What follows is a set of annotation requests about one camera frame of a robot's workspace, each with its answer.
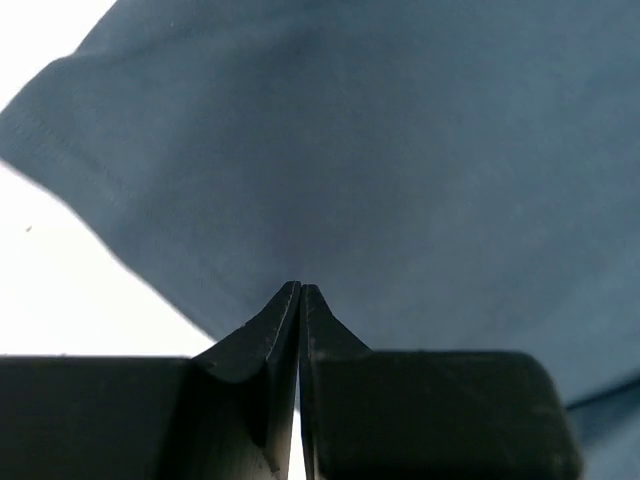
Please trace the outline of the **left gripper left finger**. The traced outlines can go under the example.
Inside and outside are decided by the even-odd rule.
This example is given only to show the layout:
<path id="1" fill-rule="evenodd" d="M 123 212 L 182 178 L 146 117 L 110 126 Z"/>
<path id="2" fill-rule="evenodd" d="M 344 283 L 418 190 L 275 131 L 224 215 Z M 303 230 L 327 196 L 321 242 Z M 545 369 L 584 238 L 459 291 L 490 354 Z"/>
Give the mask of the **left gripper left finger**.
<path id="1" fill-rule="evenodd" d="M 189 362 L 170 430 L 170 478 L 287 478 L 299 298 L 299 282 L 285 283 L 256 316 Z"/>

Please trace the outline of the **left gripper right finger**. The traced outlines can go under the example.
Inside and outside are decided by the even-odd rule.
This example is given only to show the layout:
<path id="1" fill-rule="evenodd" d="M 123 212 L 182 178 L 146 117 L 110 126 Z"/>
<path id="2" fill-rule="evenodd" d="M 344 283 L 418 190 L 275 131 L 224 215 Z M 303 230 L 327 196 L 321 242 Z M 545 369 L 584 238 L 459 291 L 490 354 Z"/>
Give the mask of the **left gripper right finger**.
<path id="1" fill-rule="evenodd" d="M 367 363 L 373 351 L 331 311 L 316 285 L 302 287 L 299 384 L 308 479 L 388 479 Z"/>

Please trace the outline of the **blue t shirt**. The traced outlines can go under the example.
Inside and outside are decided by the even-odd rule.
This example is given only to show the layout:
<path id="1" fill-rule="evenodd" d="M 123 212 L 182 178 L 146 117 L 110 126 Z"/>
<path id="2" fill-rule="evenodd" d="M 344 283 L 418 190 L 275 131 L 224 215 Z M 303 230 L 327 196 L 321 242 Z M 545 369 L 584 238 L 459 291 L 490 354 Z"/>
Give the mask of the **blue t shirt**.
<path id="1" fill-rule="evenodd" d="M 511 349 L 639 475 L 635 1 L 119 1 L 1 157 L 214 338 L 288 280 L 376 347 Z"/>

